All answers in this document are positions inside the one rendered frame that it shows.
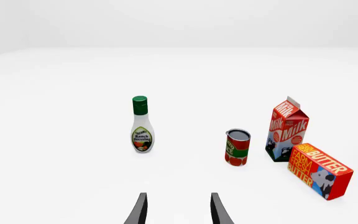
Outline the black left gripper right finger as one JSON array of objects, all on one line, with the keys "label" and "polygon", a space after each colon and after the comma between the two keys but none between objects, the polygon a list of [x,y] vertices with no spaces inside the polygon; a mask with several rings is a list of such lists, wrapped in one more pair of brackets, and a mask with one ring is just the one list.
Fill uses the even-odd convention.
[{"label": "black left gripper right finger", "polygon": [[210,209],[213,224],[234,224],[216,192],[211,194]]}]

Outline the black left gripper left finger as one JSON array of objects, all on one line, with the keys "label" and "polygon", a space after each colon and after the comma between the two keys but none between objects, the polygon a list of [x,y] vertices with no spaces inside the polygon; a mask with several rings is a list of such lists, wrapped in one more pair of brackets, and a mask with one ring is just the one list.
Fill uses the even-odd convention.
[{"label": "black left gripper left finger", "polygon": [[142,192],[124,224],[145,224],[147,218],[147,194]]}]

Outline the red tomato sauce tin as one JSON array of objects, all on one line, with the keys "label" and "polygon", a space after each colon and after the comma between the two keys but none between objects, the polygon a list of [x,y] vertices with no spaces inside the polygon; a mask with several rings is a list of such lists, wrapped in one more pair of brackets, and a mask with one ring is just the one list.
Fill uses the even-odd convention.
[{"label": "red tomato sauce tin", "polygon": [[250,134],[243,129],[230,129],[226,132],[225,160],[232,166],[244,166],[250,145]]}]

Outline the white ranch dressing bottle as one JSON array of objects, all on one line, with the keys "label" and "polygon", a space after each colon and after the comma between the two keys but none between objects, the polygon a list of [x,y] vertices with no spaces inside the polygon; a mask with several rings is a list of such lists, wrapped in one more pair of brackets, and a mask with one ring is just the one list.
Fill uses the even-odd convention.
[{"label": "white ranch dressing bottle", "polygon": [[131,143],[136,152],[151,151],[155,133],[149,120],[146,96],[135,96],[132,99],[134,122],[131,129]]}]

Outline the red milk carton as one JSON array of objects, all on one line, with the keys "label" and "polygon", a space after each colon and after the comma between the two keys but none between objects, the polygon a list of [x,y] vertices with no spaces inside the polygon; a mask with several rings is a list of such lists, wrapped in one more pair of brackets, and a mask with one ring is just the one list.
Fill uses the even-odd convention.
[{"label": "red milk carton", "polygon": [[309,117],[288,97],[272,111],[265,150],[274,162],[288,162],[294,146],[304,140]]}]

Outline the red butter box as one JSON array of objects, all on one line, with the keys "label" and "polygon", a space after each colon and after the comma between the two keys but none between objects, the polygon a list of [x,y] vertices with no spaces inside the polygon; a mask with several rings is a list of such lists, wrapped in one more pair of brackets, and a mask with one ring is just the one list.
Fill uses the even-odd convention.
[{"label": "red butter box", "polygon": [[309,143],[293,147],[288,170],[326,200],[344,195],[354,172]]}]

